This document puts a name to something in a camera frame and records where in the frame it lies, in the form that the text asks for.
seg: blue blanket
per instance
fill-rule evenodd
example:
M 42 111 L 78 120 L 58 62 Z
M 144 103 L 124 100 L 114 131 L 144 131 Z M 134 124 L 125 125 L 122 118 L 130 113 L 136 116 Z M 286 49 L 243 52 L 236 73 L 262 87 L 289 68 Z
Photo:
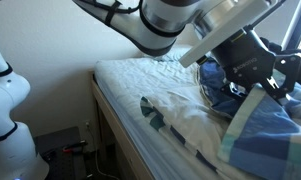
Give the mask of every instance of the blue blanket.
M 200 82 L 207 98 L 209 84 L 203 81 L 204 67 L 200 68 Z M 279 84 L 283 76 L 275 73 Z M 218 157 L 230 165 L 266 179 L 301 179 L 301 86 L 296 84 L 291 100 L 280 106 L 260 87 L 255 88 L 239 109 L 230 105 L 212 108 L 235 114 L 220 146 Z

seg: bed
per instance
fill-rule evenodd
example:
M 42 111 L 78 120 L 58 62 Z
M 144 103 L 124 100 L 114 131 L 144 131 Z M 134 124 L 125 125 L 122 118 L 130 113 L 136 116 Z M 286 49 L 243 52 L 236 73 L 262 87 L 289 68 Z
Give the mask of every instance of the bed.
M 177 61 L 187 50 L 188 46 L 178 46 L 157 58 L 144 56 L 96 62 L 91 84 L 97 102 L 101 157 L 106 157 L 106 146 L 113 133 L 123 179 L 259 179 L 258 176 L 229 166 L 217 157 L 212 160 L 208 158 L 207 161 L 205 152 L 204 156 L 200 154 L 201 159 L 198 158 L 198 151 L 189 147 L 191 143 L 187 145 L 178 140 L 177 135 L 171 131 L 171 125 L 156 129 L 151 125 L 153 117 L 149 119 L 143 114 L 143 98 L 162 95 L 161 105 L 167 107 L 165 103 L 174 98 L 170 95 L 179 95 L 178 98 L 186 97 L 185 103 L 188 103 L 181 108 L 191 107 L 189 103 L 196 102 L 198 104 L 193 106 L 200 106 L 204 109 L 205 117 L 213 119 L 208 122 L 210 125 L 212 122 L 212 128 L 207 132 L 213 129 L 217 137 L 226 134 L 229 121 L 209 108 L 211 102 L 204 101 L 200 93 L 199 67 L 194 64 L 183 68 Z M 221 142 L 217 145 L 210 143 L 212 145 L 208 154 L 217 156 L 216 148 Z

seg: bed sheet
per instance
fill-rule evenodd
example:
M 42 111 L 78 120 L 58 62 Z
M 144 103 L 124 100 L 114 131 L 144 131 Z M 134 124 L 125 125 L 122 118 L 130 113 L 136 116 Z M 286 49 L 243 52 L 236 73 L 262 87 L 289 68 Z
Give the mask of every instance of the bed sheet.
M 169 143 L 158 134 L 146 123 L 140 110 L 142 96 L 169 88 L 198 86 L 197 68 L 150 58 L 96 62 L 95 78 L 100 89 L 155 179 L 220 179 L 182 144 Z

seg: pillow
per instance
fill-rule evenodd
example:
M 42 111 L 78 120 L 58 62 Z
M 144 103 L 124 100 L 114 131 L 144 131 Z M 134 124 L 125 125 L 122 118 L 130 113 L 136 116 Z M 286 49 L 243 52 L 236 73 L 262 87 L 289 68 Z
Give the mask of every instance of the pillow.
M 187 45 L 187 44 L 176 44 L 170 49 L 169 52 L 167 52 L 166 54 L 164 54 L 162 56 L 154 57 L 154 56 L 144 54 L 143 57 L 151 58 L 156 61 L 179 61 L 179 59 L 184 54 L 186 54 L 191 48 L 192 48 L 192 46 Z

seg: floor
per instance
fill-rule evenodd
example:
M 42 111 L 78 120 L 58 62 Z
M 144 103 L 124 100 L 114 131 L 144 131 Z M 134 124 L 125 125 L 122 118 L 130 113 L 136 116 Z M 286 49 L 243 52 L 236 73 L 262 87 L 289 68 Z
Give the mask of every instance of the floor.
M 85 165 L 86 165 L 86 169 L 87 169 L 87 179 L 89 180 L 94 180 L 94 179 L 98 179 L 98 180 L 113 180 L 115 178 L 111 178 L 109 176 L 104 176 L 102 174 L 100 174 L 97 170 L 97 166 L 96 166 L 96 161 L 95 161 L 95 152 L 91 152 L 91 153 L 85 153 L 84 155 L 84 159 L 85 159 Z M 118 179 L 120 178 L 120 173 L 117 167 L 117 158 L 116 158 L 116 151 L 115 151 L 115 146 L 114 145 L 110 145 L 107 147 L 107 161 L 106 162 L 102 162 L 98 156 L 98 166 L 99 166 L 99 170 L 104 173 L 104 174 L 108 174 L 111 176 L 114 176 Z

